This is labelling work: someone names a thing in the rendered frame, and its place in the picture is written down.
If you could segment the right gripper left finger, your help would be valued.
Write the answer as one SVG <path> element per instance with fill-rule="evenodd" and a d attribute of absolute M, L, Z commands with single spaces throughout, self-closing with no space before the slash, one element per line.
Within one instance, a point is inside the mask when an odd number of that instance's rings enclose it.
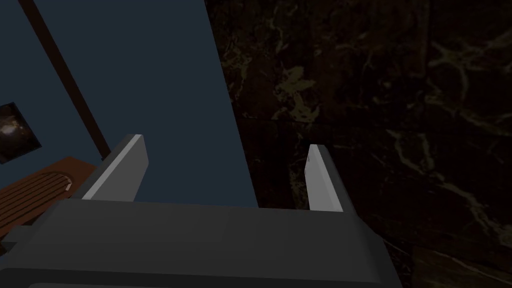
<path fill-rule="evenodd" d="M 73 193 L 71 198 L 132 202 L 148 165 L 144 136 L 128 134 Z"/>

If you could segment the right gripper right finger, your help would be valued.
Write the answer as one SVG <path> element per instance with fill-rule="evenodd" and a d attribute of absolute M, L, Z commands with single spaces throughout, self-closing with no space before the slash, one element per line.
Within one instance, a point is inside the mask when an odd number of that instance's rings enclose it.
<path fill-rule="evenodd" d="M 344 183 L 325 145 L 311 144 L 304 168 L 309 209 L 354 212 Z"/>

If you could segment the brown wooden slatted furniture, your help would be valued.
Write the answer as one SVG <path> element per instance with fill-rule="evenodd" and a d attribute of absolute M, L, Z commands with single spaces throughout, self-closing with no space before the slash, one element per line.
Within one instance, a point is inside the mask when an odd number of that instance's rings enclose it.
<path fill-rule="evenodd" d="M 0 240 L 13 227 L 30 223 L 56 202 L 70 198 L 95 169 L 66 157 L 0 189 Z"/>

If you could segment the dark framed wall picture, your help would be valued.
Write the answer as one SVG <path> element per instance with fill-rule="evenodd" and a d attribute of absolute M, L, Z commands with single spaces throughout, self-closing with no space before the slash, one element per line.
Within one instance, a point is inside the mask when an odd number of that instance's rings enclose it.
<path fill-rule="evenodd" d="M 42 145 L 14 102 L 0 106 L 0 165 Z"/>

